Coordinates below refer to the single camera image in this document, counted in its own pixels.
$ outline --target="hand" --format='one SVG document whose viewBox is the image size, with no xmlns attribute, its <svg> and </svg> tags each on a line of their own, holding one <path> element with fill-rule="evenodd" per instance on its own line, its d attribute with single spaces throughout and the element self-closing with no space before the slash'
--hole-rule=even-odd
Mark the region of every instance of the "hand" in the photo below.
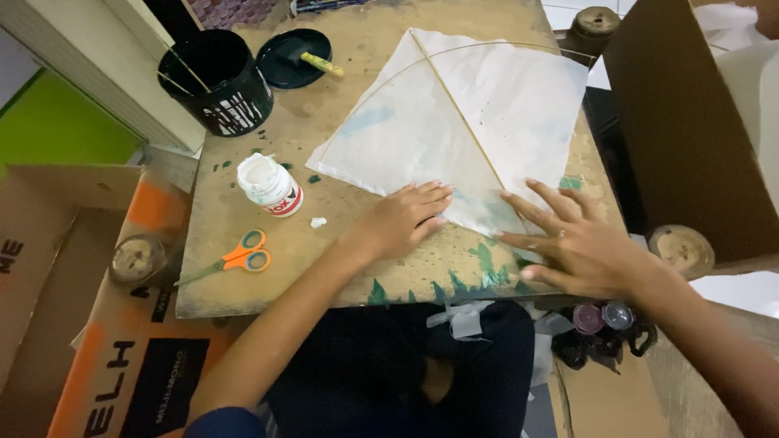
<svg viewBox="0 0 779 438">
<path fill-rule="evenodd" d="M 367 263 L 406 256 L 447 222 L 435 216 L 452 203 L 453 191 L 439 180 L 420 187 L 412 182 L 370 207 L 336 245 Z"/>
<path fill-rule="evenodd" d="M 502 233 L 500 240 L 547 256 L 562 270 L 531 265 L 521 272 L 525 279 L 543 281 L 573 295 L 634 301 L 640 286 L 657 275 L 674 274 L 670 266 L 642 249 L 624 231 L 606 224 L 589 196 L 573 189 L 556 192 L 530 178 L 526 183 L 555 214 L 512 193 L 501 197 L 548 237 Z M 581 207 L 581 213 L 567 198 Z"/>
</svg>

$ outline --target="black lid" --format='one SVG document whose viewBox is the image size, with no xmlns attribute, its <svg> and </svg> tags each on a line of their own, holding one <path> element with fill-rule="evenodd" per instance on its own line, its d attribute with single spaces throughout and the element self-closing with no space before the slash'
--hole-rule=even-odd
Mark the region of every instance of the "black lid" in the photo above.
<svg viewBox="0 0 779 438">
<path fill-rule="evenodd" d="M 270 38 L 257 52 L 256 65 L 268 85 L 284 89 L 300 88 L 325 74 L 306 62 L 294 65 L 283 59 L 283 52 L 287 51 L 291 44 L 300 44 L 302 51 L 328 61 L 333 60 L 330 40 L 322 32 L 313 29 L 288 30 Z"/>
</svg>

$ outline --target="yellow handle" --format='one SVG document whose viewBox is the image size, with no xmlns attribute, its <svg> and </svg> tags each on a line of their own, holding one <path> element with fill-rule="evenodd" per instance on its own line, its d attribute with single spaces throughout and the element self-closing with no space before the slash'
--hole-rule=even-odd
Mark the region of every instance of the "yellow handle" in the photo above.
<svg viewBox="0 0 779 438">
<path fill-rule="evenodd" d="M 306 61 L 308 64 L 315 66 L 317 69 L 320 69 L 325 73 L 329 73 L 340 78 L 344 77 L 344 69 L 338 67 L 337 65 L 333 65 L 332 62 L 322 59 L 319 56 L 306 52 L 303 55 L 300 55 L 300 59 Z"/>
</svg>

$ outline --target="person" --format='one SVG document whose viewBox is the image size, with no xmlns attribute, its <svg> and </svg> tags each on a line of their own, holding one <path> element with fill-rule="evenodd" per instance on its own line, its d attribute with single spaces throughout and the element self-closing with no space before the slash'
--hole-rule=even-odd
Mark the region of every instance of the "person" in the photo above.
<svg viewBox="0 0 779 438">
<path fill-rule="evenodd" d="M 670 266 L 606 224 L 593 199 L 532 179 L 527 186 L 552 212 L 511 193 L 502 198 L 546 236 L 496 236 L 552 262 L 523 268 L 525 280 L 640 309 L 711 385 L 744 436 L 779 436 L 779 365 L 766 351 L 734 332 Z M 486 339 L 471 342 L 452 340 L 446 327 L 446 336 L 430 334 L 435 327 L 425 329 L 424 317 L 435 310 L 425 306 L 433 304 L 328 311 L 368 265 L 406 256 L 438 231 L 452 192 L 439 181 L 412 183 L 368 209 L 207 373 L 185 436 L 520 436 L 533 356 L 532 322 L 521 307 L 488 306 Z M 406 310 L 378 313 L 395 308 Z M 368 314 L 354 325 L 359 311 Z M 385 341 L 392 336 L 400 340 Z M 368 395 L 361 399 L 360 391 Z M 252 413 L 263 399 L 279 420 L 270 431 Z"/>
</svg>

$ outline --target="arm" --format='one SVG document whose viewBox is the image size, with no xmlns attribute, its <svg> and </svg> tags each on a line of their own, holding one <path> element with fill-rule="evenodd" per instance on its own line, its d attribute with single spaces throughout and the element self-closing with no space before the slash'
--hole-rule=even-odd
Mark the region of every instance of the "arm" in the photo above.
<svg viewBox="0 0 779 438">
<path fill-rule="evenodd" d="M 376 260 L 404 256 L 446 220 L 440 181 L 380 200 L 344 232 L 227 350 L 192 396 L 189 421 L 218 408 L 253 408 L 346 283 Z"/>
<path fill-rule="evenodd" d="M 745 436 L 779 436 L 779 364 L 766 351 L 734 332 L 680 274 L 604 223 L 589 196 L 530 179 L 527 186 L 554 214 L 511 193 L 502 197 L 554 237 L 502 233 L 500 239 L 547 256 L 560 270 L 533 265 L 522 270 L 525 279 L 637 306 L 714 389 Z"/>
</svg>

